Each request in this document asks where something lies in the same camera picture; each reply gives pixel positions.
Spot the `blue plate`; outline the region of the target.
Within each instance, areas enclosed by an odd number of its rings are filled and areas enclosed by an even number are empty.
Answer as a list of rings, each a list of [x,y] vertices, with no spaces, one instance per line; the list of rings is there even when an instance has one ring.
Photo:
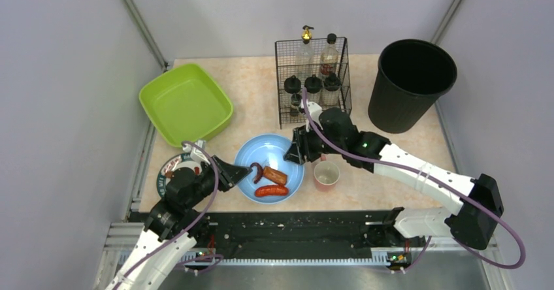
[[[290,146],[290,139],[277,134],[258,135],[241,146],[235,156],[235,165],[249,167],[256,162],[262,167],[268,166],[278,170],[287,175],[286,187],[289,190],[287,195],[256,197],[257,188],[271,185],[272,182],[262,178],[258,184],[255,184],[253,179],[257,171],[254,169],[248,177],[238,183],[238,188],[245,197],[260,204],[276,204],[294,196],[303,183],[305,169],[302,165],[284,160],[284,155]]]

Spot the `black pepper grinder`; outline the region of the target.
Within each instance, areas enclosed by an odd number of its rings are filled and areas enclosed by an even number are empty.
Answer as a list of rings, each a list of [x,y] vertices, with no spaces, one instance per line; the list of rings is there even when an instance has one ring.
[[[325,106],[335,106],[339,104],[341,81],[334,72],[330,72],[329,75],[323,81],[324,93],[323,104]]]

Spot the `clear jar black lid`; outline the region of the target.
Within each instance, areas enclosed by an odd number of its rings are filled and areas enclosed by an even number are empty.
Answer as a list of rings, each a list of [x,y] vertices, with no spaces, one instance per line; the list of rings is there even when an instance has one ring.
[[[298,77],[292,75],[284,81],[284,91],[288,94],[298,94],[301,91],[302,82]]]
[[[308,100],[320,104],[321,94],[323,92],[323,82],[315,74],[309,76],[304,81],[304,87],[308,94]]]

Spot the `small dark spice bottle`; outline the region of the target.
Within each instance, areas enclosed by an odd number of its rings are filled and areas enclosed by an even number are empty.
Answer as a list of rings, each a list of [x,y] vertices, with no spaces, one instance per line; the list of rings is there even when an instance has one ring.
[[[294,93],[290,97],[290,109],[289,113],[290,116],[298,116],[299,115],[299,107],[301,103],[301,95],[299,93]]]

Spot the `black wire basket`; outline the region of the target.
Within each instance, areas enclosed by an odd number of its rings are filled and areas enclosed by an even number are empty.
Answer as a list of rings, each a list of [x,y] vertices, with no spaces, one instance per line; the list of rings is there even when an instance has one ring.
[[[314,49],[314,59],[312,65],[311,76],[315,74],[323,82],[324,79],[320,77],[320,55],[326,45],[326,38],[312,39],[311,45]],[[276,66],[276,82],[278,86],[278,123],[280,126],[285,124],[301,123],[305,120],[305,117],[299,111],[298,116],[290,116],[290,97],[284,91],[284,81],[286,78],[295,75],[295,54],[300,47],[302,40],[278,40],[274,43],[274,55]],[[335,74],[341,81],[339,104],[335,106],[325,106],[323,104],[323,92],[321,94],[321,102],[318,104],[322,109],[327,110],[330,108],[339,108],[348,114],[351,112],[351,86],[350,86],[350,66],[348,57],[348,39],[346,37],[337,37],[336,48],[338,50],[338,63],[336,66]],[[302,82],[301,91],[306,90],[304,87],[304,81]]]

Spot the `brown sauce bottle black cap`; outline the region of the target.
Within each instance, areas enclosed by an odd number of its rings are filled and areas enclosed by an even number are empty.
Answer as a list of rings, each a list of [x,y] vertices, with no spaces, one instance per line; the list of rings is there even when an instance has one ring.
[[[337,36],[334,33],[327,35],[326,45],[320,55],[319,74],[322,79],[336,72],[338,63],[338,50],[336,48]]]

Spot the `clear bottle gold pump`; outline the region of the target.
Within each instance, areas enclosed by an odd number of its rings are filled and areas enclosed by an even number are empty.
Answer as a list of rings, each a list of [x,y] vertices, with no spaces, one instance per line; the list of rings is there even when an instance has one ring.
[[[301,81],[304,81],[306,78],[311,76],[313,59],[314,59],[314,49],[311,45],[312,32],[314,28],[309,25],[304,25],[302,27],[301,40],[302,43],[295,54],[295,75]]]

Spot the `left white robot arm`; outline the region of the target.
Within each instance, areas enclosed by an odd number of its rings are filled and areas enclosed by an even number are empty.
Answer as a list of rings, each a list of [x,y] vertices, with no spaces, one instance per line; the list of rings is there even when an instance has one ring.
[[[204,212],[194,207],[218,191],[228,191],[252,168],[208,160],[177,163],[161,171],[165,194],[151,209],[137,243],[107,289],[158,289],[181,258],[208,232]]]

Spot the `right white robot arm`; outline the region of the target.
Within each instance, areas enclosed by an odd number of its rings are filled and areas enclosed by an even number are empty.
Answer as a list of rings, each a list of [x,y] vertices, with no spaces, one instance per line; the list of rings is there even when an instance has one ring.
[[[457,174],[401,149],[388,138],[360,131],[339,108],[322,109],[310,101],[299,112],[306,123],[293,130],[293,142],[284,159],[299,165],[323,155],[340,155],[349,165],[397,180],[440,203],[439,208],[398,208],[392,226],[404,238],[449,236],[473,250],[485,250],[504,205],[497,181]]]

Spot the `white green rimmed plate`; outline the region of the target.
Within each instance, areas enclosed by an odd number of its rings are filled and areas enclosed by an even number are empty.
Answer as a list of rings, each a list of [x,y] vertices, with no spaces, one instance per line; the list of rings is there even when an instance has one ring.
[[[195,174],[201,172],[201,167],[198,163],[194,162],[188,153],[181,153],[170,158],[160,169],[156,178],[156,189],[158,195],[163,198],[166,193],[166,185],[170,182],[170,178],[165,177],[165,173],[168,171],[175,171],[180,168],[189,168],[194,171]]]

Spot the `pink mug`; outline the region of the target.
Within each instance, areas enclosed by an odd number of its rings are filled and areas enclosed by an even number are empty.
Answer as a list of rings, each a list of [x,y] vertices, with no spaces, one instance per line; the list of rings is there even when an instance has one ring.
[[[340,179],[340,169],[337,164],[329,161],[325,155],[313,168],[314,185],[318,191],[328,192],[336,186]]]

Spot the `red sausage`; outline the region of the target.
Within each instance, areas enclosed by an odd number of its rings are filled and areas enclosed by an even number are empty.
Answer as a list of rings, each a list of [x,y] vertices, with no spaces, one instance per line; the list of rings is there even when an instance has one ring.
[[[256,197],[287,196],[289,189],[284,185],[265,185],[255,190]]]

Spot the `green plastic tub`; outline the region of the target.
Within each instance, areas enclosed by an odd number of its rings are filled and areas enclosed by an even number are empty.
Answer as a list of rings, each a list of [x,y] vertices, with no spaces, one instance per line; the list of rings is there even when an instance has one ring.
[[[231,122],[234,106],[221,86],[198,64],[173,68],[139,92],[139,101],[167,144],[210,140]]]

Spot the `black trash bin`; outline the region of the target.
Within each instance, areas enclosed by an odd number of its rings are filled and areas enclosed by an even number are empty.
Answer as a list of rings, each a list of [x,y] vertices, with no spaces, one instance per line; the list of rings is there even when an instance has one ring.
[[[405,133],[456,79],[457,66],[441,47],[419,39],[392,42],[378,58],[369,119],[387,133]]]

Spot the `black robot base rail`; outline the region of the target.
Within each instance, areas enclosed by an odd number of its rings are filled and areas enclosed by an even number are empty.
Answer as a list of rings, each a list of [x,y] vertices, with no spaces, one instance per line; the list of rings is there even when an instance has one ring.
[[[369,259],[380,248],[413,250],[422,237],[393,228],[392,210],[330,212],[211,212],[191,230],[198,248],[225,259]]]

